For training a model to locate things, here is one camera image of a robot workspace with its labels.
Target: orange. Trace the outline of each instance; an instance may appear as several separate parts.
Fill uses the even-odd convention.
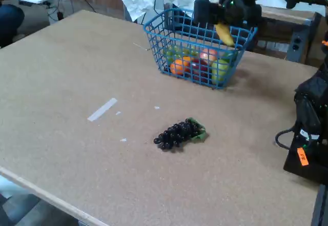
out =
[[[182,59],[181,58],[176,59],[170,65],[172,74],[183,75],[185,71],[189,71],[190,61],[191,61],[190,57],[183,57]]]

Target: white tape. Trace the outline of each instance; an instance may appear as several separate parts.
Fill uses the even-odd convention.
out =
[[[301,130],[301,131],[300,131],[300,134],[301,134],[302,136],[304,136],[307,140],[309,140],[309,134],[308,134],[306,131]],[[319,135],[311,135],[311,139],[312,139],[312,140],[317,140],[317,139],[319,139]]]
[[[88,117],[89,121],[95,121],[100,116],[102,116],[108,109],[110,109],[115,103],[117,102],[117,99],[111,98],[106,104],[104,104],[102,107],[100,107],[97,111],[95,111],[90,117]]]

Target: tape strip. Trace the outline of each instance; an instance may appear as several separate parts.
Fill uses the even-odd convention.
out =
[[[116,102],[117,99],[111,98],[106,104],[104,104],[97,111],[95,111],[90,117],[88,117],[88,120],[91,122],[95,121],[100,116],[102,116],[108,109],[110,109],[113,105],[115,105]]]

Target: grape cluster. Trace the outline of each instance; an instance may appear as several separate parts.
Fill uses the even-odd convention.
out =
[[[154,139],[154,143],[162,150],[169,150],[173,147],[180,147],[183,141],[190,140],[199,134],[201,134],[199,124],[186,119],[159,134],[158,138]]]

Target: blue wire basket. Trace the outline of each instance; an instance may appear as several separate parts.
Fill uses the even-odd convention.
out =
[[[210,24],[195,24],[193,11],[165,10],[144,25],[158,65],[165,74],[214,89],[227,86],[257,28],[230,27],[234,47],[226,46]]]

